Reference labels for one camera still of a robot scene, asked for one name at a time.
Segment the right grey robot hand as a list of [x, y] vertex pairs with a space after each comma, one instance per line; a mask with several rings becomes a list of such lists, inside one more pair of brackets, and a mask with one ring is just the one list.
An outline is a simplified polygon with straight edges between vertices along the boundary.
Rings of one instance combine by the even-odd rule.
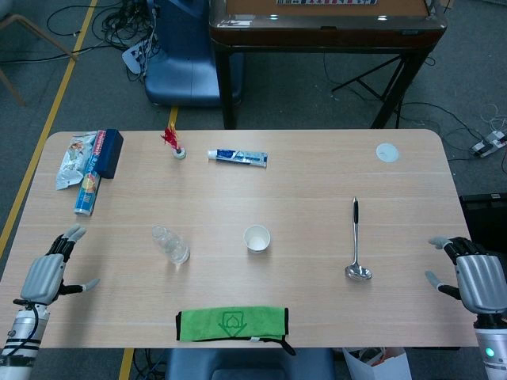
[[457, 285], [442, 282], [431, 272], [426, 279], [440, 293], [459, 300], [473, 314], [506, 312], [506, 278], [498, 256], [465, 237], [432, 237], [429, 244], [443, 250], [454, 265]]

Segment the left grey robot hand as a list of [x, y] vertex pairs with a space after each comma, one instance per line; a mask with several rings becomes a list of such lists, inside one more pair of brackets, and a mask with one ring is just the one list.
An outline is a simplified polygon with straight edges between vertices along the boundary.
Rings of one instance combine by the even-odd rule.
[[43, 305], [51, 305], [60, 295], [72, 295], [94, 289], [100, 282], [92, 279], [88, 283], [65, 285], [63, 275], [67, 262], [77, 241], [86, 233], [86, 228], [73, 225], [60, 234], [47, 253], [36, 258], [21, 288], [21, 299]]

